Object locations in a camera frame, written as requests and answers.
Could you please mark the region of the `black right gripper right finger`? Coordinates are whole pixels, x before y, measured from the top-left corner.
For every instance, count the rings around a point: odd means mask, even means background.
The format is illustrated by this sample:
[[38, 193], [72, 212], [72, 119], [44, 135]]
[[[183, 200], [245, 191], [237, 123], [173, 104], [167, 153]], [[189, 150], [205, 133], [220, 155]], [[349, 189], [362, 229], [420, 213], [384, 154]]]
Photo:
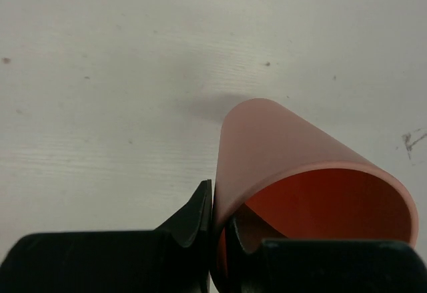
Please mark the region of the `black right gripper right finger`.
[[331, 234], [281, 234], [257, 214], [213, 225], [225, 292], [425, 292], [426, 266], [406, 228], [363, 219]]

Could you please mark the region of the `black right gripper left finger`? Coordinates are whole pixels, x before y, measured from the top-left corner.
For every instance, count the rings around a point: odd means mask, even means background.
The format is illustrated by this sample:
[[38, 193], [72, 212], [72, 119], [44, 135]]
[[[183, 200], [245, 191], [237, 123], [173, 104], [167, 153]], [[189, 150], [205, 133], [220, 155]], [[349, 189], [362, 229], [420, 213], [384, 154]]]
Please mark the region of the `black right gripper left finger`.
[[2, 292], [208, 292], [211, 181], [153, 230], [22, 237], [1, 263]]

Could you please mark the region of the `pink plastic cup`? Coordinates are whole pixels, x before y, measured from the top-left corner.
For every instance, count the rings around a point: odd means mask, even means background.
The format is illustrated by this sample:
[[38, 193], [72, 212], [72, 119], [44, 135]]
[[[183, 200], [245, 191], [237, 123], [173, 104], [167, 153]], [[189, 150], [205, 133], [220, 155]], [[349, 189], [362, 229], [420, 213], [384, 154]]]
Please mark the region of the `pink plastic cup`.
[[269, 99], [236, 105], [222, 124], [212, 225], [219, 276], [228, 276], [224, 229], [242, 206], [288, 238], [414, 245], [418, 237], [401, 182]]

